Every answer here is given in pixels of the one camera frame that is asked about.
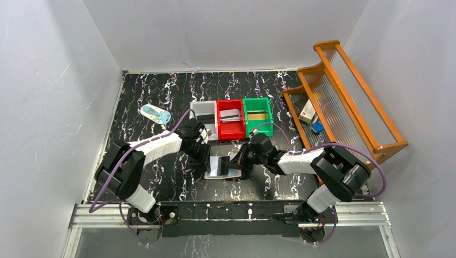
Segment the grey card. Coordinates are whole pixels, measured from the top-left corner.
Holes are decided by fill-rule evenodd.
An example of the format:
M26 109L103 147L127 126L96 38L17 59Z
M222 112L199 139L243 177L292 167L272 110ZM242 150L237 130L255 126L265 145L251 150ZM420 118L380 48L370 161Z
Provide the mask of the grey card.
M216 173L216 175L218 177L224 177L224 176L228 175L229 163L230 163L229 156L221 156L218 158L217 173Z

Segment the grey cards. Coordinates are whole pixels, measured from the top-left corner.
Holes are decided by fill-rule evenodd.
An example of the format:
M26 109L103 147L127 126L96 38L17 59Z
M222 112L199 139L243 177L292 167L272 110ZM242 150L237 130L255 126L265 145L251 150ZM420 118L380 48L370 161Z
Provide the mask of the grey cards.
M241 121L241 114L239 109L221 110L219 118L222 123Z

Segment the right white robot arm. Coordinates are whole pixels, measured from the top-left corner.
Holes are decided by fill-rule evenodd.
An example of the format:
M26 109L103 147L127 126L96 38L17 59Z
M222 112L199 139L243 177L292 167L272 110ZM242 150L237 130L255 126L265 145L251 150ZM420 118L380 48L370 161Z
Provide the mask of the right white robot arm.
M251 136L234 157L223 158L222 173L251 171L263 165L275 175L315 174L323 182L294 212L311 223L337 202L352 201L371 176L371 170L341 144L323 144L303 152L276 148L263 133Z

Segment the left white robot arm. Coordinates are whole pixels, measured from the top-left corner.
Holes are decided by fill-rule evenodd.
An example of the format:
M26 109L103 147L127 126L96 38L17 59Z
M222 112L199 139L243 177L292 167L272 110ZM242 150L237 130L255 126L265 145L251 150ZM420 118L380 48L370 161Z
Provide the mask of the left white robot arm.
M178 152L207 167L208 140L208 130L195 118L177 126L174 131L163 131L138 142L117 140L105 154L94 179L103 190L139 210L146 223L153 224L160 219L161 210L156 199L140 185L143 169L157 159Z

